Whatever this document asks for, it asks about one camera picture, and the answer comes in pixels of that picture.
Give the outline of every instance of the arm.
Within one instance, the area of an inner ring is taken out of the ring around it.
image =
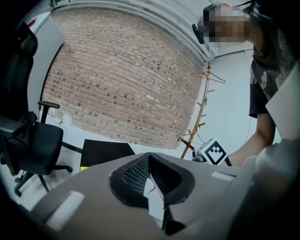
[[[258,155],[265,147],[273,143],[275,123],[268,113],[257,115],[256,132],[236,152],[229,155],[233,166],[241,167],[245,158]]]

